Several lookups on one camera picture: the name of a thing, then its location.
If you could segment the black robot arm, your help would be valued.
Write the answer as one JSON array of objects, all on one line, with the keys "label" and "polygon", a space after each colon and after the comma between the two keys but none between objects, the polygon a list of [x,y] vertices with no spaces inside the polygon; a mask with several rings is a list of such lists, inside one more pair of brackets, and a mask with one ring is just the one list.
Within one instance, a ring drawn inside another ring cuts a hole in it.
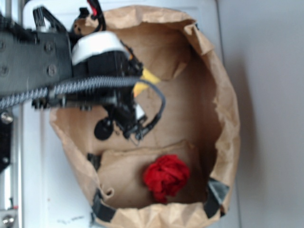
[{"label": "black robot arm", "polygon": [[36,109],[100,105],[107,116],[95,126],[97,139],[107,140],[118,126],[124,138],[141,141],[160,120],[165,97],[143,78],[133,51],[106,29],[99,2],[89,4],[93,13],[82,8],[79,15],[97,22],[88,33],[68,31],[45,7],[33,10],[34,30],[0,18],[0,115],[8,118],[9,108],[27,100]]}]

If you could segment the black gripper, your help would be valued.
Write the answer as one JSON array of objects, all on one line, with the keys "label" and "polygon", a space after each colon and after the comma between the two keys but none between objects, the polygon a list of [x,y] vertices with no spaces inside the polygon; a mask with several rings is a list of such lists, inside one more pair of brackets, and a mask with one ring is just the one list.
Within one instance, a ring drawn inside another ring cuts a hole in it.
[{"label": "black gripper", "polygon": [[[117,126],[124,138],[141,141],[159,122],[166,105],[156,85],[140,79],[143,64],[133,51],[113,32],[102,31],[81,37],[72,48],[73,76],[43,89],[44,94],[32,101],[35,108],[79,107],[100,105],[106,117],[95,126],[95,137],[110,138]],[[159,96],[161,106],[150,122],[137,104],[133,88],[145,82]]]}]

